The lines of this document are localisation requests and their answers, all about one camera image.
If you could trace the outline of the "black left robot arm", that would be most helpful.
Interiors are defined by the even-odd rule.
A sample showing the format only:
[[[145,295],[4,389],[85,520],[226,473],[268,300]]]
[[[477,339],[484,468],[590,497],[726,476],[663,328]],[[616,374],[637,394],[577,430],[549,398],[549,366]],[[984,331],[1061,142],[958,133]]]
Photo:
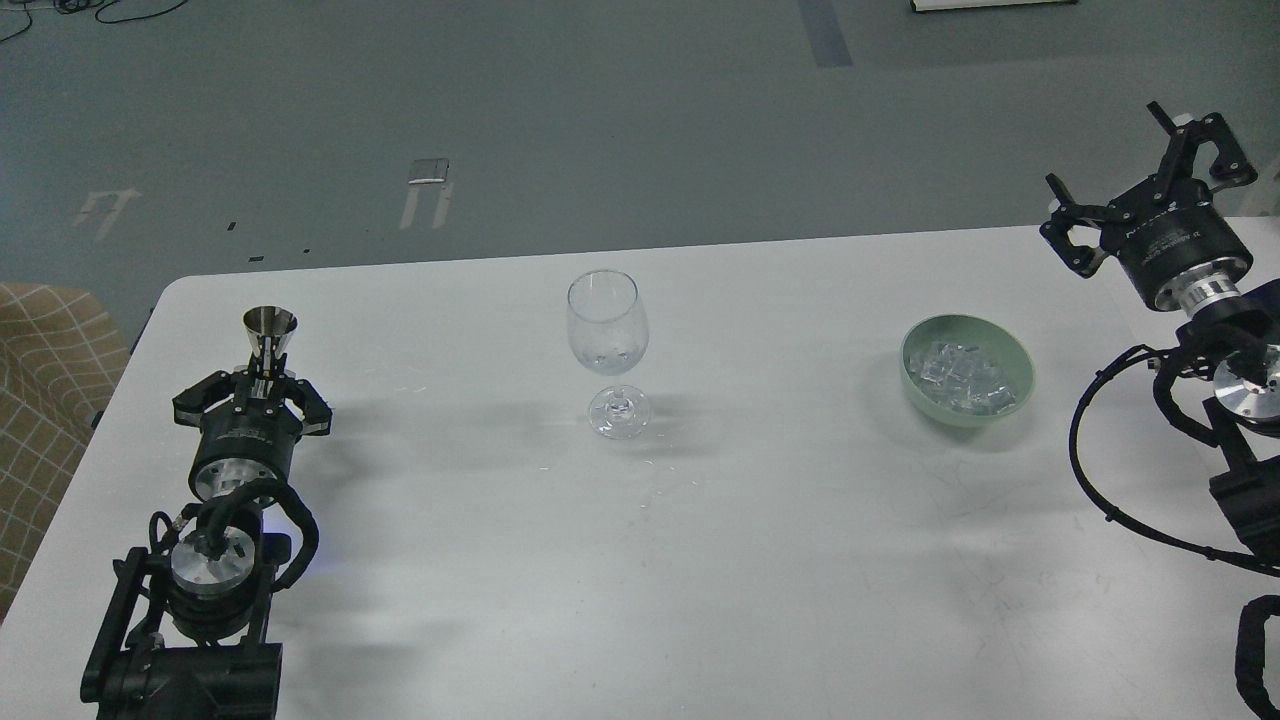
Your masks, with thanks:
[[[284,369],[215,372],[173,400],[200,433],[175,516],[114,564],[116,584],[79,682],[100,719],[273,719],[283,647],[273,598],[308,569],[317,523],[289,480],[294,447],[332,410]]]

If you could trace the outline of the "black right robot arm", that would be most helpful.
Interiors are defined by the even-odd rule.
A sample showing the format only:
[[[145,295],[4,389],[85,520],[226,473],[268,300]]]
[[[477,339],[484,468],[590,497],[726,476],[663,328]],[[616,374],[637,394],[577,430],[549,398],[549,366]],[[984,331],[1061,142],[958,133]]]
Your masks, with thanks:
[[[1051,178],[1042,225],[1070,281],[1016,306],[1068,457],[989,591],[1028,717],[1277,716],[1277,286],[1213,205],[1256,170],[1217,113],[1148,113],[1155,169],[1103,202]],[[1251,447],[1265,437],[1268,457]]]

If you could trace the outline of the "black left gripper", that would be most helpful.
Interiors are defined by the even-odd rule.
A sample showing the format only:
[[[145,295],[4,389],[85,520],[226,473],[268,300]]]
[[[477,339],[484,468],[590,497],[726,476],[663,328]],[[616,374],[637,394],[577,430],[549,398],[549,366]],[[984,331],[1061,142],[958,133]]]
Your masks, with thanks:
[[[278,373],[275,405],[250,402],[255,382],[248,369],[214,372],[172,400],[174,423],[200,432],[188,486],[201,501],[287,483],[300,438],[332,433],[333,411],[308,380]]]

